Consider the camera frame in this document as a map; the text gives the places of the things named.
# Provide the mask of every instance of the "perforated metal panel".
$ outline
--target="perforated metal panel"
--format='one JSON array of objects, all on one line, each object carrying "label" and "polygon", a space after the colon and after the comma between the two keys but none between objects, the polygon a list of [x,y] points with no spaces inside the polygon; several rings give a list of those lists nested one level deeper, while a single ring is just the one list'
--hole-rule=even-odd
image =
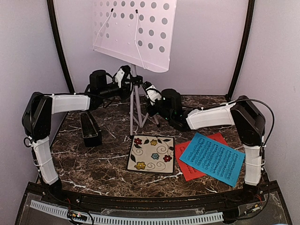
[{"label": "perforated metal panel", "polygon": [[[67,219],[68,209],[66,207],[59,207],[54,205],[49,205],[44,202],[31,201],[31,208],[37,209],[39,211],[48,213],[50,215]],[[91,218],[86,214],[82,213],[88,217],[86,224],[91,224]],[[110,217],[92,214],[94,218],[95,225],[202,225],[210,224],[215,222],[223,221],[223,213],[213,213],[201,216],[192,217],[177,217],[177,218],[124,218],[124,217]]]},{"label": "perforated metal panel", "polygon": [[167,71],[176,2],[95,0],[93,49],[153,72]]}]

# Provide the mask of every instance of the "sheet of paper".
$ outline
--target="sheet of paper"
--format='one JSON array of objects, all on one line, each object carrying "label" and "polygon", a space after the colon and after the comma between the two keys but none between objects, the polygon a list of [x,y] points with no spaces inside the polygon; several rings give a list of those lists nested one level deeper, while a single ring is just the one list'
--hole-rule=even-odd
[{"label": "sheet of paper", "polygon": [[238,181],[244,158],[244,153],[197,133],[180,160],[234,187]]},{"label": "sheet of paper", "polygon": [[[220,133],[216,133],[216,134],[210,135],[208,137],[212,140],[215,140],[217,142],[227,145],[226,141],[224,140],[223,136]],[[175,157],[176,157],[178,165],[179,165],[186,181],[197,179],[199,177],[206,175],[203,172],[196,170],[193,167],[185,164],[184,162],[182,162],[179,159],[189,144],[190,144],[190,141],[175,145]]]}]

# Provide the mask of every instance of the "red flower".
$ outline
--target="red flower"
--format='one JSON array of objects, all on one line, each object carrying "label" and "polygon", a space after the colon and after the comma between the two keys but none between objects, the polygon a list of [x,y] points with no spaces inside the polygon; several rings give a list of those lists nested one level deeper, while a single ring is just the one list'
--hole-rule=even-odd
[{"label": "red flower", "polygon": [[135,143],[139,145],[139,144],[142,144],[142,141],[141,141],[141,139],[136,138],[136,139],[135,139]]},{"label": "red flower", "polygon": [[163,157],[163,159],[164,159],[165,162],[170,162],[172,157],[165,155],[165,157]]}]

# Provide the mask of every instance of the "table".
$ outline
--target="table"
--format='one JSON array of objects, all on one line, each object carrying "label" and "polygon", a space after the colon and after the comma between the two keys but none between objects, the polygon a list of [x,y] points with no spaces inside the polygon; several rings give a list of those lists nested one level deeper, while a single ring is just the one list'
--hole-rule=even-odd
[{"label": "table", "polygon": [[[212,106],[225,102],[223,96],[182,96],[188,106]],[[92,111],[102,129],[103,144],[94,148],[84,146],[79,112],[70,112],[64,119],[52,144],[55,168],[63,189],[86,194],[117,197],[183,197],[227,192],[242,188],[245,176],[243,165],[236,187],[210,176],[186,182],[175,161],[171,175],[147,174],[126,170],[132,140],[129,138],[129,102],[113,103],[107,108]],[[205,127],[197,131],[179,132],[159,118],[157,127],[150,118],[134,134],[174,137],[175,144],[190,141],[196,132],[211,135],[220,132],[229,147],[244,152],[235,126]]]}]

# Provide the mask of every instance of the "flower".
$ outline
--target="flower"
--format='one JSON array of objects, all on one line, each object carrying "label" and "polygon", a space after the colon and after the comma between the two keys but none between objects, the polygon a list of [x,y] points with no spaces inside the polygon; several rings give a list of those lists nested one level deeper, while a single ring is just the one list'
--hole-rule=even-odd
[{"label": "flower", "polygon": [[152,140],[150,143],[151,143],[151,145],[154,145],[154,146],[158,144],[157,140]]},{"label": "flower", "polygon": [[137,164],[135,165],[135,168],[138,169],[138,170],[144,170],[146,167],[145,163],[144,162],[137,162]]},{"label": "flower", "polygon": [[135,143],[139,145],[139,144],[142,144],[142,141],[139,138],[135,138]]},{"label": "flower", "polygon": [[151,157],[152,159],[159,159],[159,154],[153,153]]},{"label": "flower", "polygon": [[163,157],[163,159],[164,159],[165,162],[170,162],[172,157],[165,155],[165,157]]}]

